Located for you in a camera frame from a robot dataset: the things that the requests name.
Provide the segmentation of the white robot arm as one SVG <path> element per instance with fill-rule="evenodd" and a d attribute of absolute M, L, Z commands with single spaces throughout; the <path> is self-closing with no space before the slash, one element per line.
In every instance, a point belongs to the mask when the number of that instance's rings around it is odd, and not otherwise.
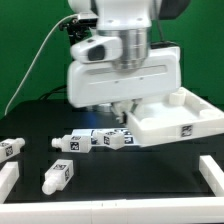
<path fill-rule="evenodd" d="M 179 17 L 191 0 L 68 0 L 81 15 L 97 17 L 96 34 L 71 47 L 68 99 L 76 108 L 103 103 L 117 114 L 145 97 L 181 86 L 180 48 L 148 42 L 154 20 Z"/>

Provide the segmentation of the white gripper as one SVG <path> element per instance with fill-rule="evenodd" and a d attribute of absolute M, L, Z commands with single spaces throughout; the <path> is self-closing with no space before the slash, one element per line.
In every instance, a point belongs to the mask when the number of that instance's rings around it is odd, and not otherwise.
<path fill-rule="evenodd" d="M 76 108 L 113 103 L 119 122 L 134 100 L 175 92 L 181 86 L 180 48 L 152 49 L 142 66 L 116 70 L 110 62 L 82 64 L 74 61 L 68 69 L 68 100 Z"/>

